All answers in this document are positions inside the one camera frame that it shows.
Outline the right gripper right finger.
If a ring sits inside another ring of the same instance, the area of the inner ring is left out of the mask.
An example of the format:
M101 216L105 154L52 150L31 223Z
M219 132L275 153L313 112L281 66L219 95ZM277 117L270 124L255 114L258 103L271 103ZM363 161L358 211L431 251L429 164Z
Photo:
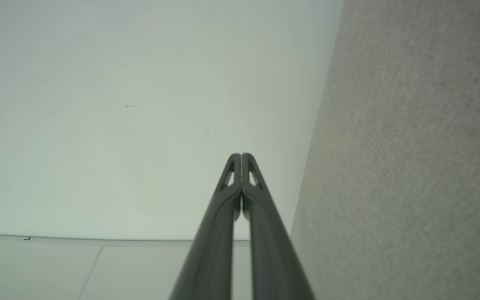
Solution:
M242 212L250 223L255 300L313 300L287 230L255 157L242 154Z

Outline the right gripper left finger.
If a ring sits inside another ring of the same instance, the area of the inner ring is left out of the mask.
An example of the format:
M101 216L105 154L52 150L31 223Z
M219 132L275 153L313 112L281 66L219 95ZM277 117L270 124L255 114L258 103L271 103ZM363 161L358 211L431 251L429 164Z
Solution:
M241 209L241 155L231 155L181 272L172 300L229 300L232 296L234 222Z

